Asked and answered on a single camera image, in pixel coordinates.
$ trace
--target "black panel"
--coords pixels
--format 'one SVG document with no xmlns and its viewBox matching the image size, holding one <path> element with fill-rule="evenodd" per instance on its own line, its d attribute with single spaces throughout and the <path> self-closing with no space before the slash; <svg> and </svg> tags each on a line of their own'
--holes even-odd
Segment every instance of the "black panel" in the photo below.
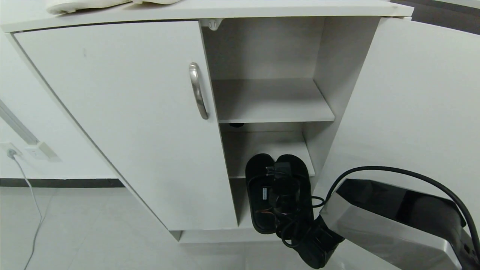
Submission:
<svg viewBox="0 0 480 270">
<path fill-rule="evenodd" d="M 101 188 L 125 187 L 119 179 L 28 179 L 32 187 Z M 25 179 L 0 178 L 0 186 L 28 187 Z"/>
<path fill-rule="evenodd" d="M 346 179 L 336 191 L 350 204 L 447 240 L 455 251 L 466 225 L 448 199 L 372 180 Z"/>
</svg>

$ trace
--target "wall trim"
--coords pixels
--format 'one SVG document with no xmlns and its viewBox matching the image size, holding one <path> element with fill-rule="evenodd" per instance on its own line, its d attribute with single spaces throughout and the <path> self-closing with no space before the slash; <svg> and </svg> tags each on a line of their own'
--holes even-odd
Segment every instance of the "wall trim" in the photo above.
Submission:
<svg viewBox="0 0 480 270">
<path fill-rule="evenodd" d="M 125 187 L 119 179 L 28 179 L 32 187 L 102 188 Z M 23 178 L 0 178 L 0 186 L 28 187 Z"/>
</svg>

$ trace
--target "white cloth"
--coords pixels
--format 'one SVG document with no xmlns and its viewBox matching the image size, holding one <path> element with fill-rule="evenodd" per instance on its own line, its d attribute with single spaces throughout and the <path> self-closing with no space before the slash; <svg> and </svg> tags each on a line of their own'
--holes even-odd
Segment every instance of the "white cloth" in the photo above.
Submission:
<svg viewBox="0 0 480 270">
<path fill-rule="evenodd" d="M 53 15 L 72 13 L 81 9 L 107 8 L 127 2 L 151 2 L 157 4 L 173 4 L 180 0 L 46 0 L 47 12 Z"/>
</svg>

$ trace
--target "wall socket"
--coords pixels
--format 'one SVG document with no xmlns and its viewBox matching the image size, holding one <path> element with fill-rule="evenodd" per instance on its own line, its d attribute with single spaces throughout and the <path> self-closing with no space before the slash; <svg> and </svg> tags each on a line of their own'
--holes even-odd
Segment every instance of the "wall socket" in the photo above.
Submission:
<svg viewBox="0 0 480 270">
<path fill-rule="evenodd" d="M 5 153 L 7 153 L 8 149 L 13 149 L 15 150 L 15 152 L 17 152 L 17 155 L 18 156 L 21 156 L 22 153 L 20 152 L 20 150 L 18 150 L 18 148 L 16 148 L 13 143 L 11 142 L 4 142 L 4 143 L 0 143 L 0 148 L 5 151 Z"/>
<path fill-rule="evenodd" d="M 44 142 L 39 142 L 37 145 L 26 146 L 24 149 L 37 160 L 49 160 L 55 156 L 55 153 L 53 153 Z"/>
</svg>

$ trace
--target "open cabinet door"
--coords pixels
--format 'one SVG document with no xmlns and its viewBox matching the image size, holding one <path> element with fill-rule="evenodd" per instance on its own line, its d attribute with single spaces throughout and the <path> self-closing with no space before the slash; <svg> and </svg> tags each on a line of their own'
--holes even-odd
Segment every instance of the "open cabinet door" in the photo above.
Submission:
<svg viewBox="0 0 480 270">
<path fill-rule="evenodd" d="M 169 230 L 237 227 L 198 22 L 14 36 L 124 183 Z"/>
<path fill-rule="evenodd" d="M 315 194 L 344 171 L 393 166 L 452 189 L 480 223 L 480 36 L 383 18 L 373 38 Z M 367 178 L 445 196 L 418 179 Z"/>
</svg>

